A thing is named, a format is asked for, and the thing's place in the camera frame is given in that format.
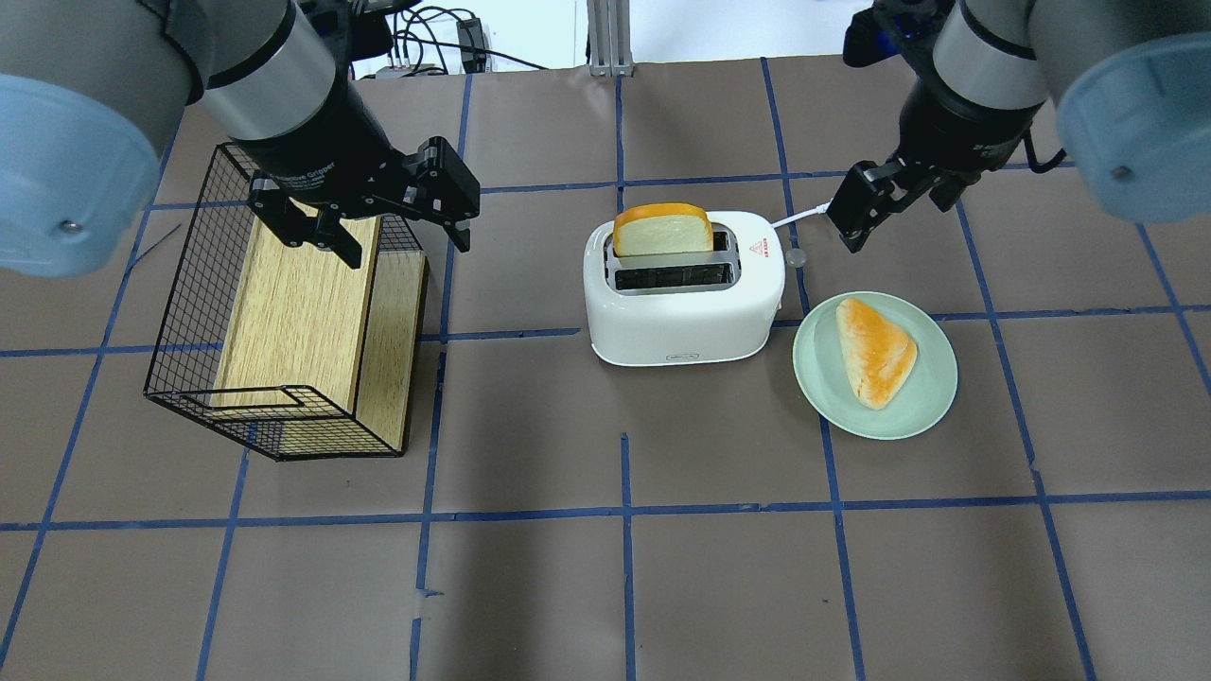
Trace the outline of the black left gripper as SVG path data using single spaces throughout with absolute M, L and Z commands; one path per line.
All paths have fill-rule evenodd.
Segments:
M 248 158 L 276 181 L 251 184 L 248 207 L 286 247 L 310 244 L 358 269 L 362 246 L 342 225 L 342 212 L 427 221 L 458 252 L 471 247 L 482 189 L 463 156 L 441 135 L 412 154 L 398 151 L 354 90 L 331 91 L 298 128 L 249 141 Z M 294 200 L 320 210 L 309 216 Z

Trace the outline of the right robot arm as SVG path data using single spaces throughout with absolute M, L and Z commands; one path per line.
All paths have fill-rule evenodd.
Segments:
M 1037 173 L 1072 160 L 1123 221 L 1209 212 L 1206 1 L 874 1 L 843 61 L 895 56 L 917 78 L 897 147 L 853 164 L 827 208 L 849 251 L 919 198 L 955 207 L 1017 149 Z

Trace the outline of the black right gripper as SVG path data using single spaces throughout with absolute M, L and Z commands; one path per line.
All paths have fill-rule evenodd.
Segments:
M 903 211 L 899 188 L 913 193 L 929 184 L 931 202 L 951 211 L 982 173 L 1008 164 L 1035 113 L 1035 105 L 1001 111 L 943 82 L 917 81 L 900 113 L 896 161 L 853 164 L 826 210 L 845 248 L 860 252 L 883 221 Z

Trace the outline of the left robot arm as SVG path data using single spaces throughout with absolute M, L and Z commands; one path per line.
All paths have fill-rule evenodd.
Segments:
M 358 268 L 344 221 L 394 213 L 470 248 L 481 187 L 442 137 L 391 147 L 349 78 L 402 1 L 5 1 L 2 267 L 104 267 L 201 103 L 254 164 L 247 206 L 291 248 Z

